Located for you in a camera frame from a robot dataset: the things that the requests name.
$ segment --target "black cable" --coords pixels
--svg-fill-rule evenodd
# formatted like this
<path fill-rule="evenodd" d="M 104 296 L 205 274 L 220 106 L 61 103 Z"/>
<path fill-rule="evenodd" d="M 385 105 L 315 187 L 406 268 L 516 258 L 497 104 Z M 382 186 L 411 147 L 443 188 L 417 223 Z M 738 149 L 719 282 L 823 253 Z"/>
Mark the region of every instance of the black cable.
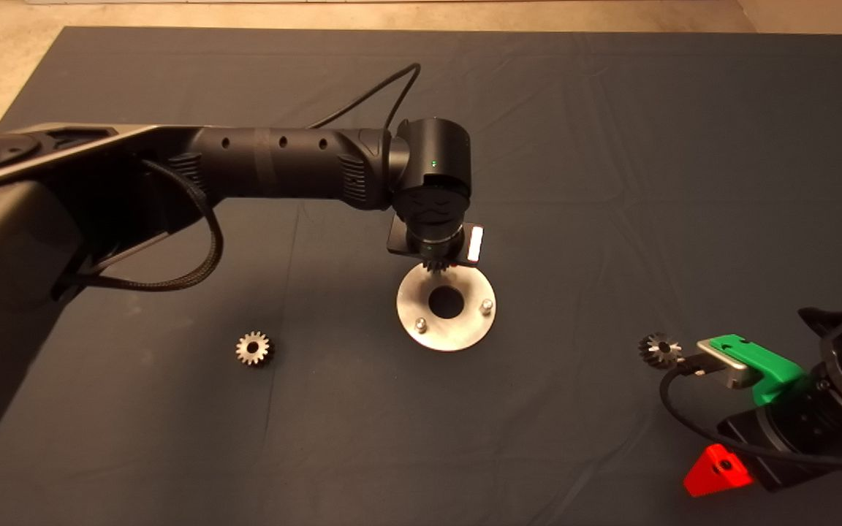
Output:
<path fill-rule="evenodd" d="M 207 253 L 206 259 L 200 263 L 197 269 L 191 270 L 187 274 L 173 280 L 155 283 L 141 283 L 120 278 L 110 278 L 99 275 L 87 274 L 66 274 L 61 277 L 61 283 L 68 284 L 68 286 L 95 286 L 101 289 L 121 289 L 121 290 L 140 290 L 147 292 L 167 292 L 171 290 L 187 289 L 207 279 L 216 266 L 220 263 L 220 258 L 223 256 L 223 230 L 220 230 L 220 223 L 216 220 L 216 214 L 213 213 L 213 208 L 210 203 L 207 203 L 207 194 L 192 182 L 187 177 L 182 176 L 177 171 L 168 169 L 163 164 L 158 164 L 147 159 L 141 160 L 141 164 L 151 171 L 168 177 L 177 183 L 194 205 L 203 214 L 207 224 L 210 224 L 210 252 Z"/>
<path fill-rule="evenodd" d="M 389 84 L 394 83 L 394 81 L 400 79 L 401 77 L 404 77 L 412 71 L 414 71 L 414 73 L 411 74 L 411 79 L 408 79 L 408 83 L 405 83 L 405 87 L 401 89 L 400 96 L 398 96 L 398 99 L 395 100 L 395 104 L 392 106 L 391 111 L 388 112 L 387 119 L 385 119 L 385 126 L 383 126 L 383 130 L 388 130 L 388 126 L 392 123 L 392 120 L 395 117 L 395 113 L 398 111 L 398 107 L 401 106 L 401 101 L 405 99 L 405 96 L 407 96 L 408 92 L 411 90 L 411 86 L 412 84 L 414 84 L 414 80 L 417 79 L 418 75 L 421 74 L 421 64 L 418 64 L 417 62 L 410 64 L 410 66 L 404 67 L 404 69 L 395 71 L 395 73 L 388 76 L 387 79 L 381 81 L 375 86 L 372 86 L 371 89 L 368 90 L 368 92 L 361 94 L 361 96 L 355 97 L 355 99 L 351 100 L 350 103 L 348 103 L 346 106 L 341 107 L 340 110 L 336 110 L 334 111 L 334 113 L 331 113 L 327 117 L 324 117 L 323 119 L 312 123 L 310 126 L 308 126 L 308 128 L 318 129 L 319 127 L 326 126 L 327 124 L 336 121 L 338 118 L 347 114 L 350 110 L 353 110 L 354 107 L 360 106 L 360 104 L 365 102 L 365 100 L 368 99 L 368 97 L 374 96 L 374 94 L 380 92 L 380 90 L 382 90 L 384 87 L 387 87 Z"/>
<path fill-rule="evenodd" d="M 701 435 L 711 442 L 721 443 L 721 445 L 726 446 L 728 449 L 744 455 L 763 457 L 763 459 L 776 460 L 776 462 L 790 462 L 794 464 L 828 468 L 831 470 L 842 470 L 842 457 L 805 455 L 803 453 L 775 451 L 775 449 L 768 449 L 768 447 L 752 446 L 749 445 L 749 443 L 740 442 L 739 440 L 724 436 L 719 432 L 713 432 L 712 430 L 708 430 L 697 425 L 692 420 L 688 419 L 687 416 L 682 415 L 682 413 L 675 408 L 674 403 L 671 402 L 671 397 L 669 396 L 671 383 L 674 382 L 675 378 L 678 378 L 678 376 L 681 376 L 681 374 L 684 373 L 685 370 L 681 367 L 674 367 L 674 369 L 665 373 L 664 378 L 661 379 L 661 385 L 659 385 L 659 395 L 661 395 L 661 403 L 664 404 L 664 408 L 668 410 L 668 413 L 671 413 L 671 416 L 674 416 L 675 420 L 678 420 L 678 422 L 683 424 L 689 430 L 692 430 L 692 432 Z"/>

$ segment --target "gear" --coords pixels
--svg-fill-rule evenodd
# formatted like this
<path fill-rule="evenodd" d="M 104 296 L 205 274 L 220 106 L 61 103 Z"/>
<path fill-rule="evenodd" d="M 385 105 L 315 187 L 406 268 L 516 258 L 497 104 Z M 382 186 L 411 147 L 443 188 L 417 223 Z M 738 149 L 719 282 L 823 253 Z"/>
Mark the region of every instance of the gear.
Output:
<path fill-rule="evenodd" d="M 663 332 L 653 332 L 639 342 L 639 355 L 656 369 L 669 369 L 682 359 L 681 345 Z"/>
<path fill-rule="evenodd" d="M 236 357 L 248 366 L 263 365 L 271 357 L 271 344 L 261 332 L 250 332 L 236 345 Z"/>
<path fill-rule="evenodd" d="M 441 272 L 448 266 L 447 261 L 437 261 L 434 259 L 425 259 L 422 261 L 422 264 L 425 269 L 428 269 L 428 272 Z"/>

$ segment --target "robot end effector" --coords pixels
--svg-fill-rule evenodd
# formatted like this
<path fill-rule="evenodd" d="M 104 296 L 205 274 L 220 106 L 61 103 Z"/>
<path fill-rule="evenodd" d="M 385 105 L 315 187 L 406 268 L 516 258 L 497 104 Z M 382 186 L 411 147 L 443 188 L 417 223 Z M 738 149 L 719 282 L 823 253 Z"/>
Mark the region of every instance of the robot end effector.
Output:
<path fill-rule="evenodd" d="M 482 227 L 463 222 L 472 195 L 466 130 L 437 118 L 402 122 L 389 172 L 395 218 L 388 251 L 418 257 L 429 270 L 477 266 Z"/>

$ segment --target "white label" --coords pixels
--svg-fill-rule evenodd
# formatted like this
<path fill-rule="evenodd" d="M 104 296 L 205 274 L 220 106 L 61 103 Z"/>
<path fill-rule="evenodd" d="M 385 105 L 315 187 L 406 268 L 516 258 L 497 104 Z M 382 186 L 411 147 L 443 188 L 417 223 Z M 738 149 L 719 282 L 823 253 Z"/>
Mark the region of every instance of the white label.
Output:
<path fill-rule="evenodd" d="M 467 252 L 467 261 L 477 263 L 479 261 L 479 249 L 482 245 L 482 227 L 474 226 L 472 236 L 470 236 L 470 250 Z"/>

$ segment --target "red block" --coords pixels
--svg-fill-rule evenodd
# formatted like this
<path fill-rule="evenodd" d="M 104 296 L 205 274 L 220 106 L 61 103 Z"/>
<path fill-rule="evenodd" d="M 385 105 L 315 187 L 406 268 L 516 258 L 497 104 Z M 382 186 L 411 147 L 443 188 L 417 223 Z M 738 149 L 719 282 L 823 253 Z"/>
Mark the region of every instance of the red block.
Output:
<path fill-rule="evenodd" d="M 740 462 L 739 457 L 728 452 L 726 447 L 714 443 L 704 450 L 694 466 L 684 477 L 684 487 L 692 497 L 701 497 L 725 489 L 748 486 L 752 476 Z"/>

